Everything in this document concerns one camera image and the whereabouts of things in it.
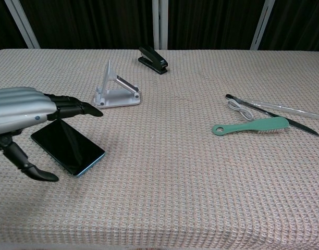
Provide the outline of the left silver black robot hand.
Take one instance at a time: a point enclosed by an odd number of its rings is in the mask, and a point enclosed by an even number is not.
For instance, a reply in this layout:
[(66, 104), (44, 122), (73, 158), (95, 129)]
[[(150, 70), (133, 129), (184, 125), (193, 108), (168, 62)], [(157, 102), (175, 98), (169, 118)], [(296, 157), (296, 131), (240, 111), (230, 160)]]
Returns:
[(40, 170), (28, 161), (26, 153), (13, 141), (26, 128), (70, 118), (76, 115), (101, 117), (103, 113), (87, 102), (72, 96), (47, 94), (33, 87), (7, 87), (0, 89), (0, 151), (29, 178), (44, 182), (57, 182), (58, 176)]

